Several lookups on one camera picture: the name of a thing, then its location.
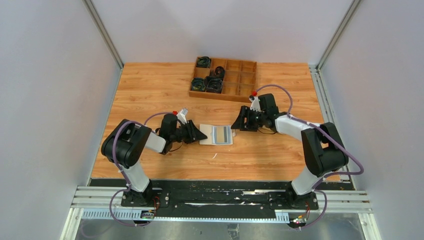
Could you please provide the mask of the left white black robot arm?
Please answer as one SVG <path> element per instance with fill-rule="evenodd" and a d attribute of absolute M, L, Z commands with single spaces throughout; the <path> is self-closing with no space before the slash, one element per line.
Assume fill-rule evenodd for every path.
<path fill-rule="evenodd" d="M 140 158 L 144 149 L 166 155 L 174 143 L 192 144 L 208 137 L 192 120 L 166 113 L 156 130 L 139 122 L 123 119 L 101 146 L 101 154 L 114 163 L 126 181 L 123 196 L 130 202 L 147 206 L 155 200 L 153 183 L 145 174 Z"/>

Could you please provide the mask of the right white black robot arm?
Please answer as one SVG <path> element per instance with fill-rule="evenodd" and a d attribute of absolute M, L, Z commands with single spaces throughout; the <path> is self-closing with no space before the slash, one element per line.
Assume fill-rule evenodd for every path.
<path fill-rule="evenodd" d="M 288 112 L 280 112 L 271 93 L 249 98 L 251 105 L 240 108 L 231 129 L 257 132 L 260 127 L 266 127 L 302 143 L 305 167 L 285 190 L 288 204 L 295 205 L 310 198 L 319 180 L 348 164 L 349 157 L 343 151 L 343 142 L 333 123 L 309 123 Z"/>

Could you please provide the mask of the white leather card holder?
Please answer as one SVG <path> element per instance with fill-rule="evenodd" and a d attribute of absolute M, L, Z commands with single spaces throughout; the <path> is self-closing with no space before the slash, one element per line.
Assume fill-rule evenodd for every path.
<path fill-rule="evenodd" d="M 236 131 L 230 125 L 200 124 L 199 130 L 207 136 L 207 139 L 199 141 L 200 145 L 225 146 L 234 143 Z"/>

